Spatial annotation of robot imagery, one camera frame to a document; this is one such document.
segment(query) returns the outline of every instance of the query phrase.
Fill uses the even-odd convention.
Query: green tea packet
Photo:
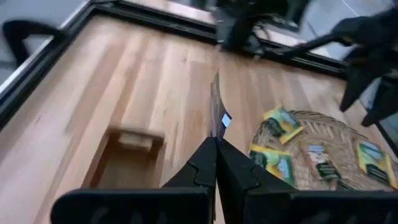
[[[356,143],[358,166],[370,178],[397,188],[396,178],[392,171],[390,157],[371,142],[359,140]]]
[[[250,145],[250,158],[272,175],[295,187],[290,153],[252,144]]]
[[[303,129],[300,122],[281,106],[266,112],[264,122],[271,134],[278,138],[282,144],[285,144]]]

